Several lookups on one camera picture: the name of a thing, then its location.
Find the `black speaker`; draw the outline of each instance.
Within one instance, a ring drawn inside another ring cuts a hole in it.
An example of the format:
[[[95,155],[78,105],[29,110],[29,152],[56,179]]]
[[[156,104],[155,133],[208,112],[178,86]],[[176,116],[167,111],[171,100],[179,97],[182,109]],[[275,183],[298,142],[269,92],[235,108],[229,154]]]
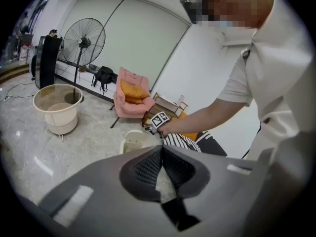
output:
[[[55,84],[55,66],[60,38],[42,36],[36,58],[35,84],[39,89]]]

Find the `hand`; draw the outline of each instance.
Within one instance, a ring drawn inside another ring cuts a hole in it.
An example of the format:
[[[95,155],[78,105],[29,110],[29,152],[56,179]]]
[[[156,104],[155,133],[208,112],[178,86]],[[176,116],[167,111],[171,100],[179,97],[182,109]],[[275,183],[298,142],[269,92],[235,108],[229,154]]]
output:
[[[166,138],[168,136],[169,132],[169,123],[162,125],[161,127],[158,128],[158,132],[162,133],[162,136]]]

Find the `glossy tile floor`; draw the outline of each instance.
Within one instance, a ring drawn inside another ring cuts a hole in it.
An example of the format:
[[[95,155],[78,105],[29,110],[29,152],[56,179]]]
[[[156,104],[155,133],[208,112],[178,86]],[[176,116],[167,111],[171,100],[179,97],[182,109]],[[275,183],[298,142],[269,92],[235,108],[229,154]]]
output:
[[[33,106],[33,97],[10,98],[7,91],[18,83],[31,83],[31,74],[21,75],[0,85],[0,130],[10,148],[1,159],[16,191],[34,203],[53,187],[88,164],[119,154],[119,145],[126,133],[140,129],[140,119],[117,118],[112,103],[85,91],[77,110],[77,127],[64,136],[47,130],[43,114]],[[38,91],[35,84],[19,85],[12,96],[28,96]]]

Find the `orange object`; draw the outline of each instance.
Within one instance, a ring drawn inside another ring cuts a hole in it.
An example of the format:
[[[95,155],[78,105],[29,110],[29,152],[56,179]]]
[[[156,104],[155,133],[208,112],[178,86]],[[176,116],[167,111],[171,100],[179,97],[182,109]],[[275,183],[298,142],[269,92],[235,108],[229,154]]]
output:
[[[139,98],[125,96],[125,102],[140,105],[143,101]]]
[[[183,119],[187,116],[184,112],[182,112],[179,116],[179,119]],[[198,133],[181,133],[183,136],[188,137],[189,139],[195,141],[197,139]]]
[[[124,80],[121,80],[120,86],[126,97],[133,97],[137,99],[149,97],[149,94],[140,85],[132,85]]]

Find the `black bag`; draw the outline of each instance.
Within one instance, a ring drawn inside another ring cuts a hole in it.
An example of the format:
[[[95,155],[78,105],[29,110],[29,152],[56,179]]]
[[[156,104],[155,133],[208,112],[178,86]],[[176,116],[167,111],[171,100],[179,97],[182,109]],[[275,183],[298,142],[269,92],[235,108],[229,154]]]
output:
[[[93,79],[95,78],[94,82],[92,79],[92,83],[91,86],[95,87],[97,81],[101,82],[101,87],[100,87],[100,91],[101,88],[103,89],[103,94],[104,91],[107,92],[108,91],[108,83],[116,83],[116,79],[117,79],[117,75],[113,73],[113,70],[108,68],[108,67],[104,67],[102,66],[98,72],[93,76]]]

